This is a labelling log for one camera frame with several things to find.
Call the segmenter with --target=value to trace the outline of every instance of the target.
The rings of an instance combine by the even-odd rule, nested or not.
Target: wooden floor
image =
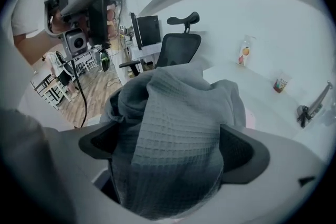
[[[90,118],[103,112],[108,97],[121,87],[113,65],[107,72],[99,72],[98,70],[99,68],[96,67],[79,77],[88,104],[88,114],[83,126],[87,125]],[[59,112],[74,126],[80,127],[85,115],[85,106],[81,94],[78,94],[71,102],[63,98],[59,106]]]

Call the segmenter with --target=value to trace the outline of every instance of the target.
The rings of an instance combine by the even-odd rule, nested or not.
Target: chair armrest
[[[122,67],[130,67],[130,66],[138,65],[140,63],[141,63],[140,61],[125,62],[125,63],[120,64],[119,67],[120,68],[122,68]]]

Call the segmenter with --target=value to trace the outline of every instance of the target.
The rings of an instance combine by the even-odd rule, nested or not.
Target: white counter
[[[293,138],[301,127],[296,121],[298,103],[285,91],[277,93],[273,82],[234,62],[225,62],[204,71],[209,83],[227,79],[238,84],[244,106],[256,118],[256,129]]]

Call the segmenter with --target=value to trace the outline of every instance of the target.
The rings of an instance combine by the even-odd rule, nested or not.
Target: towel
[[[120,124],[112,177],[120,204],[151,220],[191,214],[221,184],[221,124],[246,125],[236,83],[209,84],[198,63],[156,68],[107,101]]]

